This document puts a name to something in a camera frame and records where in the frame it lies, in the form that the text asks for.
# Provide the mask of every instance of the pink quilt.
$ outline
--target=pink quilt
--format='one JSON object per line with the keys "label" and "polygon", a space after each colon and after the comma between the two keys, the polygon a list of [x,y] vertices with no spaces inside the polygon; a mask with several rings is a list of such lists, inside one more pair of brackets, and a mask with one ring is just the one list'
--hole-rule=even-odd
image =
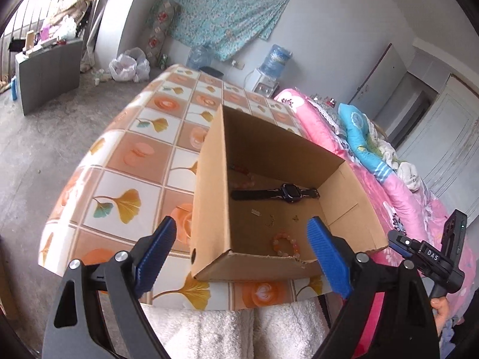
{"label": "pink quilt", "polygon": [[[395,173],[392,173],[381,185],[361,165],[349,149],[347,142],[332,131],[325,118],[308,102],[306,96],[295,90],[286,89],[276,96],[275,100],[291,107],[307,132],[308,139],[349,162],[367,192],[385,234],[391,229],[399,229],[403,225],[408,237],[419,241],[426,240],[434,247],[441,249],[442,231],[449,214],[444,205],[424,184],[417,192],[411,193],[404,182]],[[387,248],[373,255],[373,260],[385,265],[398,266],[402,261],[402,256],[391,248]],[[465,273],[464,284],[459,292],[447,295],[451,316],[455,315],[459,308],[467,306],[465,301],[466,298],[470,298],[467,294],[471,291],[476,273],[475,261],[475,256],[465,242],[459,262],[459,268]],[[383,295],[378,294],[360,341],[362,350],[367,350],[371,343],[382,301]]]}

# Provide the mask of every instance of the human hand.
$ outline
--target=human hand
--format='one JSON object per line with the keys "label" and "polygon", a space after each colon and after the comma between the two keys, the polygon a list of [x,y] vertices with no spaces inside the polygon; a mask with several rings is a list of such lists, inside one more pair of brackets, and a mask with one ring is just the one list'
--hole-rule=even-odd
{"label": "human hand", "polygon": [[437,336],[439,336],[444,324],[449,319],[449,301],[447,301],[446,297],[433,298],[431,306],[437,310],[437,314],[434,315],[434,321],[436,323]]}

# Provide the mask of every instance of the floral curtain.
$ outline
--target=floral curtain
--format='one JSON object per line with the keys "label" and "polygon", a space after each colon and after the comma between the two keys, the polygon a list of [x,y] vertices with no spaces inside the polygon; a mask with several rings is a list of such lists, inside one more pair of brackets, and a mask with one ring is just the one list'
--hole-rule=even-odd
{"label": "floral curtain", "polygon": [[[147,24],[161,14],[156,0]],[[170,0],[180,4],[169,29],[176,40],[193,47],[209,44],[216,58],[231,58],[250,40],[267,40],[289,0]]]}

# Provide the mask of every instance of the screw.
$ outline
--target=screw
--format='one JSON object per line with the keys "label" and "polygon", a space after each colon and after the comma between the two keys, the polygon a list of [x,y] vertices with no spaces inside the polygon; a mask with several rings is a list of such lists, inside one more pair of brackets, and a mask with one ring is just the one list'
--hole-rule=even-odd
{"label": "screw", "polygon": [[414,263],[412,260],[405,260],[404,261],[404,267],[407,268],[408,270],[412,270],[414,268]]}
{"label": "screw", "polygon": [[367,263],[369,261],[369,256],[363,252],[359,252],[356,254],[356,260],[360,263]]}
{"label": "screw", "polygon": [[80,260],[79,259],[73,259],[70,264],[68,265],[72,270],[75,270],[75,268],[80,267]]}
{"label": "screw", "polygon": [[115,255],[115,260],[117,262],[123,262],[126,258],[128,258],[128,253],[126,251],[117,252]]}

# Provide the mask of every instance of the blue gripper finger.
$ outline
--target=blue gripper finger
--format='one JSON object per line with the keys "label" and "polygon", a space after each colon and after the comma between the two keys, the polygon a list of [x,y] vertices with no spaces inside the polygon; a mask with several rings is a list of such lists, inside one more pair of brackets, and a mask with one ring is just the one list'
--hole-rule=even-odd
{"label": "blue gripper finger", "polygon": [[340,294],[344,299],[348,298],[353,290],[349,267],[334,245],[331,233],[319,217],[313,217],[308,221],[307,239],[333,292]]}
{"label": "blue gripper finger", "polygon": [[167,216],[151,235],[151,244],[137,264],[134,292],[137,298],[150,291],[176,239],[176,223]]}

